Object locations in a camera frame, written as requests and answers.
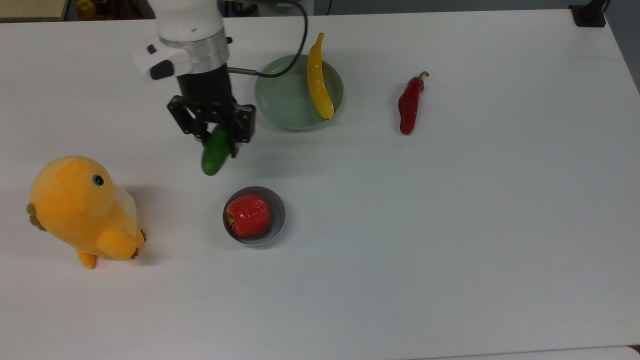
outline gray bowl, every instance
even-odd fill
[[[262,197],[267,202],[267,205],[269,206],[269,210],[271,212],[271,224],[269,224],[269,227],[261,235],[254,236],[253,238],[243,239],[243,238],[237,237],[236,234],[234,234],[234,232],[231,231],[231,227],[227,222],[226,211],[227,211],[227,206],[229,206],[229,204],[233,200],[235,200],[240,196],[248,195],[248,194],[258,195],[259,197]],[[227,230],[229,236],[249,246],[260,246],[273,240],[273,238],[276,237],[276,235],[280,232],[280,230],[282,230],[282,227],[284,226],[285,217],[286,217],[286,211],[284,209],[284,203],[282,202],[282,199],[275,192],[271,191],[270,189],[263,188],[261,186],[251,186],[248,188],[238,190],[235,194],[233,194],[229,198],[229,200],[225,204],[225,208],[222,209],[222,222],[223,224],[225,224],[225,229]]]

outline plush toy eye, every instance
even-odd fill
[[[104,185],[104,179],[102,178],[102,176],[100,176],[100,174],[94,174],[93,175],[93,183],[96,186],[102,186],[102,185]]]

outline green plate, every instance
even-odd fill
[[[267,65],[262,72],[276,74],[284,70],[293,55],[284,56]],[[322,63],[324,84],[333,108],[337,111],[342,102],[344,87],[338,72],[325,61]],[[291,70],[278,78],[258,78],[255,83],[255,100],[258,108],[276,126],[290,131],[304,131],[324,124],[327,120],[318,115],[307,86],[307,55],[300,55]]]

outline plush toy foot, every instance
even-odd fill
[[[141,247],[147,241],[147,234],[141,229],[138,230],[138,234],[136,235],[136,245]]]
[[[85,268],[95,268],[95,260],[98,258],[96,255],[87,254],[86,252],[82,252],[80,250],[76,250],[76,255],[78,256],[78,260],[80,260],[80,263],[84,265]]]

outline bowl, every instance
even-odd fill
[[[271,212],[271,223],[269,224],[269,227],[264,231],[264,233],[258,236],[254,236],[252,238],[239,238],[236,234],[234,234],[233,231],[231,231],[231,227],[227,222],[226,210],[227,210],[227,206],[229,206],[229,204],[233,200],[235,200],[240,196],[249,195],[249,194],[258,195],[259,197],[262,197],[267,202],[267,205],[269,206],[269,210]],[[238,190],[235,194],[231,195],[231,197],[225,204],[225,208],[222,211],[222,222],[223,224],[225,224],[225,229],[227,230],[229,236],[231,236],[232,238],[236,239],[237,241],[245,245],[249,245],[253,247],[264,245],[267,242],[273,240],[273,238],[276,237],[276,235],[280,232],[280,230],[282,230],[282,227],[284,226],[285,217],[286,217],[286,211],[285,211],[284,203],[282,202],[282,199],[278,196],[278,194],[276,194],[272,190],[263,188],[261,186],[251,186],[248,188]]]
[[[293,55],[279,58],[262,72],[276,74],[293,60]],[[326,124],[327,120],[316,111],[307,85],[307,55],[300,55],[296,64],[283,76],[258,78],[255,82],[255,100],[258,108],[275,126],[288,131],[306,131]],[[338,110],[344,86],[338,72],[326,61],[322,62],[324,84]]]

